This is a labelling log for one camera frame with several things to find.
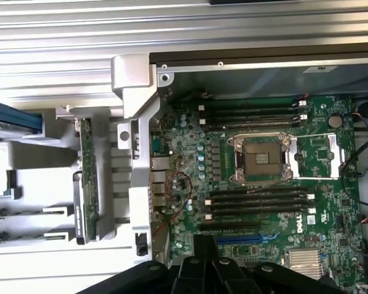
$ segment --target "cpu socket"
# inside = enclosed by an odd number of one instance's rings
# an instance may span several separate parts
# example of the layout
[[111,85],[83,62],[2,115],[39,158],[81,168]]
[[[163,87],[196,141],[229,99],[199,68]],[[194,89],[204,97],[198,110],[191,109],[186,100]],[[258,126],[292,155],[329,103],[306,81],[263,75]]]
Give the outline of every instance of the cpu socket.
[[292,177],[286,133],[240,134],[227,143],[234,147],[235,174],[231,182],[241,185],[272,184]]

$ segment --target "red wire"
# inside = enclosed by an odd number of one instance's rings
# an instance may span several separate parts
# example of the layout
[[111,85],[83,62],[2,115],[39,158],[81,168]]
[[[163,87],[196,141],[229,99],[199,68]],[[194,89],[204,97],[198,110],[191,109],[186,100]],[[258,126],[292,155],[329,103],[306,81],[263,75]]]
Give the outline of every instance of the red wire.
[[191,199],[191,196],[192,196],[192,192],[193,192],[193,185],[192,185],[192,182],[191,182],[191,179],[188,175],[186,175],[184,172],[182,171],[177,171],[175,173],[172,174],[172,176],[170,177],[170,179],[167,181],[167,183],[165,184],[165,193],[170,197],[170,198],[174,198],[171,194],[167,193],[167,186],[170,185],[170,183],[172,182],[172,178],[174,176],[177,176],[177,175],[182,175],[184,176],[188,182],[190,182],[190,193],[188,194],[187,198],[185,199],[184,201],[184,204],[183,206],[175,213],[173,214],[173,216],[167,221],[165,222],[162,226],[160,226],[159,228],[157,228],[154,232],[154,235],[157,235],[157,233],[162,230],[164,227],[166,227],[167,225],[169,225],[182,211],[183,209],[185,208],[186,204],[188,203],[188,200]]

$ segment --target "sticker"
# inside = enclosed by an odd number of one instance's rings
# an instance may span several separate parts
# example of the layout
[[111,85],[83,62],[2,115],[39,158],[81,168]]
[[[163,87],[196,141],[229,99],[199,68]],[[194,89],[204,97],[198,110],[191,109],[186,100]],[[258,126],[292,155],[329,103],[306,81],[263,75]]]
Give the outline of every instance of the sticker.
[[316,224],[315,216],[307,216],[307,224],[315,225]]
[[316,74],[320,72],[330,72],[336,69],[337,66],[312,66],[303,71],[303,74]]

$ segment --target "ribbed metal panel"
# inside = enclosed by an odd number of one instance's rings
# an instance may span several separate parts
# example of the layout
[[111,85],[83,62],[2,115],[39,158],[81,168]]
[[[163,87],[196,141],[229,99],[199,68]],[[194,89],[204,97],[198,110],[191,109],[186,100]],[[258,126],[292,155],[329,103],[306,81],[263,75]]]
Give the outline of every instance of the ribbed metal panel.
[[0,101],[120,105],[110,58],[122,53],[361,42],[368,0],[0,1]]

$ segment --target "heatsink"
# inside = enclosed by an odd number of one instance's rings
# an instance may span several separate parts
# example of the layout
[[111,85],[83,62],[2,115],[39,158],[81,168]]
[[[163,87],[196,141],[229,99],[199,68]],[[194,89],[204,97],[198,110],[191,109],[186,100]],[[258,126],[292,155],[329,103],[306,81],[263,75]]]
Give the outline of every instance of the heatsink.
[[291,249],[288,251],[287,267],[292,271],[318,280],[323,275],[318,249]]

